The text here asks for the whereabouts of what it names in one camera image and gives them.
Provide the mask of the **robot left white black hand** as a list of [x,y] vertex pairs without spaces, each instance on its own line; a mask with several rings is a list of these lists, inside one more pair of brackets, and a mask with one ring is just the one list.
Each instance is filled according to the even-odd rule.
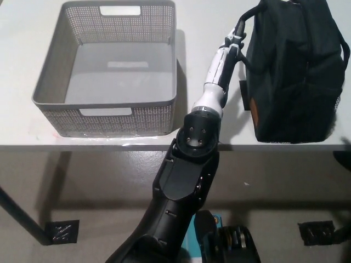
[[244,30],[245,22],[238,22],[218,48],[208,69],[203,95],[194,103],[192,112],[206,111],[223,117],[223,108],[228,100],[228,89],[234,68],[242,57],[242,41],[246,37]]

